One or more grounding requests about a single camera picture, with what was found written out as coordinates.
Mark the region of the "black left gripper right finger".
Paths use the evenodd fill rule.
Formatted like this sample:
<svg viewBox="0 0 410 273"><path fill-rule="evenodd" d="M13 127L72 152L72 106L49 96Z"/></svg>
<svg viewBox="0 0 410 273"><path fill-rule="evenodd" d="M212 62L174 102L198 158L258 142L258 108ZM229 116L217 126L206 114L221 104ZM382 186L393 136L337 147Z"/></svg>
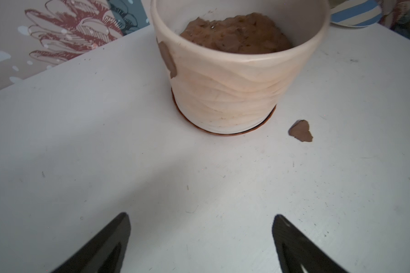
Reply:
<svg viewBox="0 0 410 273"><path fill-rule="evenodd" d="M284 273L347 273L285 216L276 215L272 235Z"/></svg>

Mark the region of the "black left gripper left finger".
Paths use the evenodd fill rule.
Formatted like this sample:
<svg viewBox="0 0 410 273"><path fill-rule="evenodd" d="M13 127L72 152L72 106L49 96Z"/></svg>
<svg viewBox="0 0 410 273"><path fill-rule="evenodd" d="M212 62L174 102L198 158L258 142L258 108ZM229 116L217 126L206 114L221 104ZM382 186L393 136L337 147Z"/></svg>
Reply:
<svg viewBox="0 0 410 273"><path fill-rule="evenodd" d="M119 273L130 235L129 216L122 212L53 273Z"/></svg>

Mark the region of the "cream ceramic flower pot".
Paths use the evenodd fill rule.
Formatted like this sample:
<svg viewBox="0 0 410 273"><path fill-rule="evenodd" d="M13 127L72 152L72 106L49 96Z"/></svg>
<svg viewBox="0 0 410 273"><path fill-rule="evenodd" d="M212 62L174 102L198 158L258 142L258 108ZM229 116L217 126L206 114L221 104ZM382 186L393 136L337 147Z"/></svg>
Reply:
<svg viewBox="0 0 410 273"><path fill-rule="evenodd" d="M263 55L215 51L181 37L197 18L270 17L293 47ZM305 67L330 24L328 1L151 1L151 22L178 107L202 128L264 119Z"/></svg>

